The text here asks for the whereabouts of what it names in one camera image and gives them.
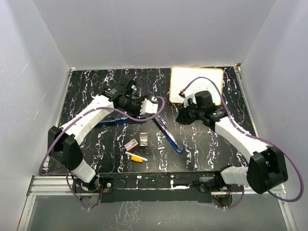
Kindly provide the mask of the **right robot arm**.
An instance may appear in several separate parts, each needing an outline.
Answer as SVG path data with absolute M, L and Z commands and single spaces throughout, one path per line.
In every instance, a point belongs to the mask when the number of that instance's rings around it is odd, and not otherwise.
M 197 120 L 226 139 L 248 161 L 246 167 L 230 166 L 216 171 L 214 178 L 206 182 L 208 187 L 225 191 L 237 184 L 249 186 L 262 194 L 288 180 L 282 151 L 252 138 L 248 131 L 228 117 L 225 110 L 213 103 L 210 92 L 206 90 L 186 96 L 176 118 L 182 125 L 190 125 Z

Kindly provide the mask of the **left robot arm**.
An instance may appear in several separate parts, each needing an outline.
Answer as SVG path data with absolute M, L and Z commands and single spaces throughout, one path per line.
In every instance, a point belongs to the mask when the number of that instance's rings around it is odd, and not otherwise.
M 143 104 L 147 97 L 133 94 L 137 82 L 122 80 L 114 85 L 103 87 L 77 116 L 61 127 L 52 127 L 48 134 L 48 156 L 61 164 L 67 171 L 77 176 L 83 187 L 94 192 L 99 188 L 96 172 L 86 163 L 80 144 L 87 134 L 114 109 L 124 110 L 132 116 L 144 114 Z

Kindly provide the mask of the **red white staple box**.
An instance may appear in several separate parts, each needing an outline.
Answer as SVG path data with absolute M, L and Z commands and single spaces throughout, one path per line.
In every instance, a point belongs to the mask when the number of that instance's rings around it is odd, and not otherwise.
M 128 143 L 126 143 L 126 144 L 124 145 L 126 151 L 130 151 L 130 150 L 132 150 L 132 149 L 134 149 L 134 148 L 136 148 L 136 147 L 138 147 L 138 146 L 139 146 L 139 143 L 137 142 L 136 139 L 132 139 L 132 140 L 130 140 Z

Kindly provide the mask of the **staple tray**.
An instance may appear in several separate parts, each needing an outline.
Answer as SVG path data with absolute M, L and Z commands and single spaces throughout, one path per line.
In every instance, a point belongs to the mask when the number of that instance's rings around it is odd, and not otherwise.
M 147 132 L 141 132 L 139 136 L 139 145 L 140 147 L 147 147 L 148 146 L 148 133 Z

